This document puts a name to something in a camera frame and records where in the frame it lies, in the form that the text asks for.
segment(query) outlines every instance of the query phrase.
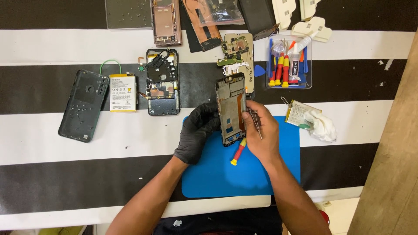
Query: hand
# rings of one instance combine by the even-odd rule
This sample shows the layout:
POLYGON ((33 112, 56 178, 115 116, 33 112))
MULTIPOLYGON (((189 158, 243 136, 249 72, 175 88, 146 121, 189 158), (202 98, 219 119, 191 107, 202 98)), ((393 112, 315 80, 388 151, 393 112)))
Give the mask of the hand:
POLYGON ((195 165, 202 155, 209 136, 220 129, 221 121, 216 103, 202 104, 184 120, 180 142, 174 155, 186 164, 195 165))
POLYGON ((255 101, 247 100, 247 107, 256 111, 260 117, 260 138, 251 114, 242 112, 247 127, 247 145, 249 150, 262 164, 279 158, 279 123, 274 119, 268 109, 255 101))

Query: white cloth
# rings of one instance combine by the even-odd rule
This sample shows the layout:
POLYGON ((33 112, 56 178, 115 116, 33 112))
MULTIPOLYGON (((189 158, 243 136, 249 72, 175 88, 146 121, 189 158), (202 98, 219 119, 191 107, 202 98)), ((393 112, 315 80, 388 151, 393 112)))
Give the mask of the white cloth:
POLYGON ((334 123, 319 111, 306 111, 303 114, 303 118, 313 123, 313 130, 309 131, 311 135, 328 142, 335 142, 337 140, 337 130, 334 123))

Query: plastic bag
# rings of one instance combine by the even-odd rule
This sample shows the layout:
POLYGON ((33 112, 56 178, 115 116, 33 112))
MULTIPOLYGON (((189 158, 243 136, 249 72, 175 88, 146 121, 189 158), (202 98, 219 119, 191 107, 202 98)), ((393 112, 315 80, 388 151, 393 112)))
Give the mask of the plastic bag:
POLYGON ((198 0, 199 25, 243 25, 244 18, 237 7, 238 0, 198 0))

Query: black nitrile glove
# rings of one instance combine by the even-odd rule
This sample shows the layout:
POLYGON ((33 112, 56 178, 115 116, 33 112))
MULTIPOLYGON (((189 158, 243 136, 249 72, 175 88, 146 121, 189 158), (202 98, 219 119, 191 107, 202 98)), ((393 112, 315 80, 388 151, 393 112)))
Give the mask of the black nitrile glove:
POLYGON ((220 129, 216 103, 202 104, 184 120, 180 142, 174 155, 186 164, 196 165, 209 136, 220 129))

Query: blue silicone mat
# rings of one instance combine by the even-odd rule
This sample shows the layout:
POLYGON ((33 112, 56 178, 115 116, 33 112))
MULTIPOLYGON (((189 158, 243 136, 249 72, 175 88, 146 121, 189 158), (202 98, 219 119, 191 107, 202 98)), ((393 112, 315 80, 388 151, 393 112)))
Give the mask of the blue silicone mat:
MULTIPOLYGON (((279 122, 280 154, 300 183, 299 127, 285 123, 284 116, 274 118, 279 122)), ((224 147, 221 133, 215 132, 206 142, 199 163, 183 173, 183 195, 191 198, 273 195, 267 172, 248 147, 242 151, 236 166, 230 163, 239 144, 224 147)))

